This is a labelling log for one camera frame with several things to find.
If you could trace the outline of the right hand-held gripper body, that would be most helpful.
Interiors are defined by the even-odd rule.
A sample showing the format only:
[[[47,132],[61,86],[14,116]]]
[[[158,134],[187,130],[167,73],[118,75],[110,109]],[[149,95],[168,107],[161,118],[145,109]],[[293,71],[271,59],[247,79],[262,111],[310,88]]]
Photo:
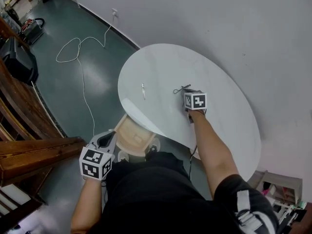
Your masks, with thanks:
[[[199,92],[185,92],[183,94],[183,109],[187,112],[187,117],[190,123],[193,123],[193,118],[189,111],[199,111],[203,115],[207,110],[207,94]]]

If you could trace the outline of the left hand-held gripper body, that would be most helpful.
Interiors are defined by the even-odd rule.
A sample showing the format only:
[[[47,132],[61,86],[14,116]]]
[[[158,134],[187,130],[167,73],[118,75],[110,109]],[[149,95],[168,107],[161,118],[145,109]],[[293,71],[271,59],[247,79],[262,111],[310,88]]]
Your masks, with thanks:
[[[112,169],[114,153],[106,153],[103,148],[97,148],[91,142],[83,147],[79,166],[83,176],[103,180]]]

